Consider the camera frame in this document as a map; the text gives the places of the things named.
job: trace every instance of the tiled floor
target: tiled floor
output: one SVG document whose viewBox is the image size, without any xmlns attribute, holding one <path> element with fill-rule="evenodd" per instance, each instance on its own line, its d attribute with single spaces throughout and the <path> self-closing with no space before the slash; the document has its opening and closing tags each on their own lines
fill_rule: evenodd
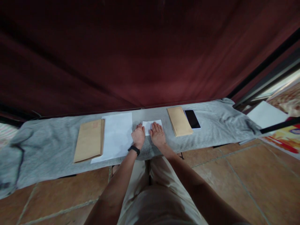
<svg viewBox="0 0 300 225">
<path fill-rule="evenodd" d="M 185 161 L 253 224 L 300 224 L 300 161 L 260 140 L 183 153 Z M 109 168 L 45 181 L 0 200 L 0 222 L 82 225 Z"/>
</svg>

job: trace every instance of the forearm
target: forearm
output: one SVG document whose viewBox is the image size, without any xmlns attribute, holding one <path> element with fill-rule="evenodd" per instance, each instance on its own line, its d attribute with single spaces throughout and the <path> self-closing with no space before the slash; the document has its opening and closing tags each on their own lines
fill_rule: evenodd
<svg viewBox="0 0 300 225">
<path fill-rule="evenodd" d="M 159 150 L 169 161 L 180 182 L 190 195 L 193 194 L 195 187 L 206 184 L 205 180 L 190 168 L 167 144 L 161 146 Z"/>
<path fill-rule="evenodd" d="M 96 202 L 85 225 L 117 224 L 137 153 L 131 150 Z"/>
<path fill-rule="evenodd" d="M 178 157 L 168 145 L 165 144 L 159 150 L 171 164 L 182 185 L 208 224 L 247 223 L 247 220 L 221 199 L 205 180 Z"/>
</svg>

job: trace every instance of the brown envelope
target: brown envelope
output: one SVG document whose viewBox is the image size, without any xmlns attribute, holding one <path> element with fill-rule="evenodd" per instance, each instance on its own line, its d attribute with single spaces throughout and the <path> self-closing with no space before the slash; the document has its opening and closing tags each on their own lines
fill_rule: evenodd
<svg viewBox="0 0 300 225">
<path fill-rule="evenodd" d="M 103 154 L 105 120 L 95 120 L 80 126 L 74 163 L 89 160 Z"/>
<path fill-rule="evenodd" d="M 168 108 L 169 117 L 173 127 L 175 137 L 193 134 L 193 130 L 188 123 L 181 106 Z"/>
</svg>

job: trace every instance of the white paper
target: white paper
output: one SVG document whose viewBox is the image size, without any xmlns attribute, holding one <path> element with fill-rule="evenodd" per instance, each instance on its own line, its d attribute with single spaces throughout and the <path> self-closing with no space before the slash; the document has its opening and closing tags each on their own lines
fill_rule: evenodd
<svg viewBox="0 0 300 225">
<path fill-rule="evenodd" d="M 102 119 L 105 119 L 103 155 L 93 158 L 91 163 L 126 156 L 132 145 L 131 112 L 103 116 Z"/>
<path fill-rule="evenodd" d="M 151 124 L 152 123 L 158 123 L 159 125 L 163 126 L 162 121 L 161 120 L 154 120 L 154 121 L 143 121 L 143 127 L 145 127 L 145 135 L 149 136 L 149 130 L 152 129 Z"/>
<path fill-rule="evenodd" d="M 262 129 L 284 122 L 288 115 L 269 103 L 262 101 L 247 116 Z"/>
</svg>

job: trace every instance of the gray cloth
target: gray cloth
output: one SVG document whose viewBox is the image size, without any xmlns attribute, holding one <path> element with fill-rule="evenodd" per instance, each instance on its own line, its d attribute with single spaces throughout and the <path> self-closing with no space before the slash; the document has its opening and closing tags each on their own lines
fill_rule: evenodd
<svg viewBox="0 0 300 225">
<path fill-rule="evenodd" d="M 201 129 L 192 135 L 175 137 L 167 108 L 151 108 L 132 112 L 133 127 L 142 121 L 161 119 L 167 143 L 177 153 L 210 146 L 236 143 L 260 135 L 259 127 L 243 113 L 233 109 L 234 102 L 224 98 L 211 102 L 181 105 L 194 110 Z M 90 164 L 73 164 L 78 131 L 82 123 L 101 119 L 108 112 L 87 116 L 62 117 L 28 121 L 0 151 L 0 198 L 34 183 L 120 164 L 124 157 Z M 138 160 L 161 155 L 146 136 Z"/>
</svg>

